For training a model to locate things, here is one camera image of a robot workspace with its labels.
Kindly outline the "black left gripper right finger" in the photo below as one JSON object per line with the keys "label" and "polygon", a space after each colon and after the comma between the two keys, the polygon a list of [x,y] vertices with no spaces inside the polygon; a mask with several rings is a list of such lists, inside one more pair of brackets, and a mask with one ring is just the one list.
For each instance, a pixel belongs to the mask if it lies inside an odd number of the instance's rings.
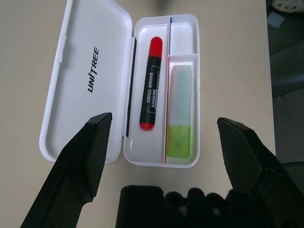
{"label": "black left gripper right finger", "polygon": [[276,228],[304,226],[304,196],[254,130],[217,120],[224,164],[234,190],[249,191]]}

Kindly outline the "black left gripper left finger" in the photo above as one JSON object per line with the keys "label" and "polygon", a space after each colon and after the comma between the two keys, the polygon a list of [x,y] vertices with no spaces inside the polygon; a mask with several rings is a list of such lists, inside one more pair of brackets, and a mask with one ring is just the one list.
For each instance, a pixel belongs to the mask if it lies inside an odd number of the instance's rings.
{"label": "black left gripper left finger", "polygon": [[91,117],[63,148],[21,227],[75,228],[82,207],[97,195],[111,113]]}

